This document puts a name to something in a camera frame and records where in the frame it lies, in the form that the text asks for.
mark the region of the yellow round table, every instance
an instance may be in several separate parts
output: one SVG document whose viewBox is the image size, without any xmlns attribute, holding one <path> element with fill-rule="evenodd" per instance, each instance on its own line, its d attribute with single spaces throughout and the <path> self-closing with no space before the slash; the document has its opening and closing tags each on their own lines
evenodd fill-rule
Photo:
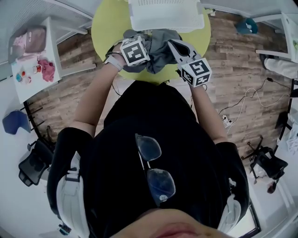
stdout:
<svg viewBox="0 0 298 238">
<path fill-rule="evenodd" d="M 208 48 L 211 29 L 208 15 L 203 9 L 205 27 L 190 33 L 180 33 L 183 41 L 192 44 L 203 56 Z M 93 18 L 91 35 L 94 48 L 100 58 L 105 59 L 108 49 L 118 40 L 123 39 L 123 33 L 132 29 L 128 3 L 124 0 L 103 0 Z M 169 79 L 177 79 L 176 65 L 166 65 L 159 73 L 152 74 L 144 69 L 140 73 L 128 73 L 124 70 L 119 74 L 126 79 L 135 79 L 154 84 L 161 84 Z"/>
</svg>

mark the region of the pink cloth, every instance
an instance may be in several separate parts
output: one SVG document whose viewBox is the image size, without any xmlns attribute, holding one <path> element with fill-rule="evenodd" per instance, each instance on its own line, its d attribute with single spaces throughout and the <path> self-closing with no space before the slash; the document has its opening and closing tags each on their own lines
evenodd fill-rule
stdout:
<svg viewBox="0 0 298 238">
<path fill-rule="evenodd" d="M 53 63 L 48 62 L 47 59 L 38 60 L 37 63 L 41 65 L 43 80 L 45 80 L 46 82 L 53 82 L 55 73 L 55 66 L 53 65 Z"/>
<path fill-rule="evenodd" d="M 16 37 L 14 39 L 14 46 L 20 46 L 23 50 L 26 49 L 26 44 L 27 44 L 27 33 Z"/>
</svg>

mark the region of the black shirt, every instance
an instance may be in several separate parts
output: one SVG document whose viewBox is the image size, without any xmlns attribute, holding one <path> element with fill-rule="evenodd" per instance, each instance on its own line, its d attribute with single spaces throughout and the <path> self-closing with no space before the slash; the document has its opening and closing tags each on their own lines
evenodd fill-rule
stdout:
<svg viewBox="0 0 298 238">
<path fill-rule="evenodd" d="M 158 141 L 162 155 L 150 165 L 168 171 L 175 182 L 175 195 L 161 203 L 161 208 L 182 210 L 217 228 L 232 192 L 241 204 L 241 217 L 246 213 L 248 183 L 236 146 L 229 142 L 215 145 L 176 89 L 144 82 L 135 82 L 125 91 L 94 139 L 75 128 L 60 132 L 47 186 L 52 210 L 58 215 L 56 187 L 75 151 L 81 156 L 91 237 L 110 237 L 156 208 L 135 133 Z M 237 183 L 232 191 L 229 178 Z"/>
</svg>

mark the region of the black office chair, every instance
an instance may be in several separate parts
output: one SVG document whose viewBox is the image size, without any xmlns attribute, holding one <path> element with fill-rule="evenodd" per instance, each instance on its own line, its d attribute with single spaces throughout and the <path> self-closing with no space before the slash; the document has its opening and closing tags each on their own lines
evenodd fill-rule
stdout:
<svg viewBox="0 0 298 238">
<path fill-rule="evenodd" d="M 53 160 L 53 150 L 42 139 L 37 139 L 30 155 L 19 164 L 19 178 L 26 185 L 38 185 L 43 172 Z"/>
<path fill-rule="evenodd" d="M 55 146 L 56 146 L 56 143 L 52 141 L 51 139 L 51 136 L 50 136 L 50 130 L 51 130 L 51 127 L 50 126 L 47 126 L 47 138 L 45 138 L 45 136 L 42 137 L 42 141 L 43 143 L 51 150 L 54 152 L 55 150 Z M 27 145 L 27 149 L 28 151 L 31 151 L 31 148 L 33 145 L 35 145 L 37 141 L 31 143 L 31 144 L 28 144 Z"/>
<path fill-rule="evenodd" d="M 284 175 L 284 168 L 286 168 L 288 166 L 288 163 L 280 158 L 277 158 L 274 155 L 274 152 L 271 148 L 263 147 L 261 145 L 262 141 L 263 141 L 263 137 L 260 136 L 260 138 L 261 138 L 261 141 L 259 142 L 256 149 L 254 149 L 251 146 L 250 142 L 247 143 L 249 145 L 249 147 L 251 149 L 253 149 L 253 152 L 251 154 L 249 154 L 248 156 L 246 156 L 245 158 L 242 157 L 242 159 L 247 159 L 247 158 L 251 158 L 254 156 L 252 159 L 250 159 L 250 161 L 253 161 L 251 163 L 250 167 L 251 167 L 251 171 L 252 171 L 256 181 L 257 181 L 258 177 L 256 176 L 256 173 L 253 168 L 256 164 L 258 164 L 261 168 L 263 168 L 265 170 L 268 177 L 275 180 L 277 183 L 279 178 Z"/>
</svg>

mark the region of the gray cloth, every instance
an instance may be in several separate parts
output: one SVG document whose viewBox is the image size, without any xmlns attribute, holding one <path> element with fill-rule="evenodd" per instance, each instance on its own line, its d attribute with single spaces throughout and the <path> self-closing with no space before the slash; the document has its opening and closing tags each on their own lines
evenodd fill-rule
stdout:
<svg viewBox="0 0 298 238">
<path fill-rule="evenodd" d="M 153 74 L 158 73 L 167 64 L 176 64 L 175 58 L 168 46 L 170 39 L 181 40 L 177 31 L 168 29 L 152 30 L 151 35 L 138 33 L 134 30 L 127 30 L 124 38 L 131 38 L 133 36 L 141 36 L 143 43 L 150 57 L 150 61 L 137 66 L 125 66 L 123 69 L 130 73 L 139 73 L 144 68 Z"/>
</svg>

